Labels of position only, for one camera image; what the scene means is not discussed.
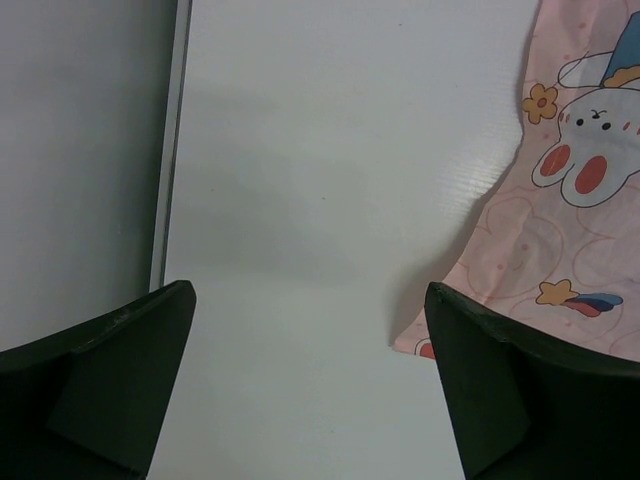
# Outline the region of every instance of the pink cloth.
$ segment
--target pink cloth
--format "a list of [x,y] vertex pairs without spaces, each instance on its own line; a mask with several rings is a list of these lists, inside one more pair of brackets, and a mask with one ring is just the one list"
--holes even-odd
[[[543,0],[521,107],[517,158],[444,282],[640,360],[640,0]],[[395,348],[433,357],[424,313]]]

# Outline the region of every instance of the cartoon print fabric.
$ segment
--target cartoon print fabric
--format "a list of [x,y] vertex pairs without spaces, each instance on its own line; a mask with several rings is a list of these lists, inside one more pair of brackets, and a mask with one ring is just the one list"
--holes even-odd
[[[518,156],[444,282],[640,361],[640,0],[543,0],[522,99]],[[394,348],[433,358],[424,313]]]

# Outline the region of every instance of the cartoon rabbit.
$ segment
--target cartoon rabbit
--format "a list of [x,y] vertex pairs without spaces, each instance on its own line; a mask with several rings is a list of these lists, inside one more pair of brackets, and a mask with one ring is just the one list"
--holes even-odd
[[561,183],[567,203],[593,207],[640,172],[640,12],[615,50],[566,64],[558,83],[595,90],[560,112],[560,140],[538,161],[532,180],[538,187]]

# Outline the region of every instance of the white tabletop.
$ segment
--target white tabletop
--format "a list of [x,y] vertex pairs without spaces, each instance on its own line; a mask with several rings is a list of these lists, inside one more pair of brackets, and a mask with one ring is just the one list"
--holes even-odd
[[513,158],[536,3],[194,0],[167,281],[199,303],[151,480],[462,478],[389,344]]

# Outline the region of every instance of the black object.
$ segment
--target black object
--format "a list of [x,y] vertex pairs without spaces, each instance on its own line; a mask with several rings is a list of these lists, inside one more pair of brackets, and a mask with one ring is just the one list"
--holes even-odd
[[175,282],[0,353],[0,478],[145,478],[195,302]]
[[638,478],[640,364],[434,283],[426,314],[466,478]]

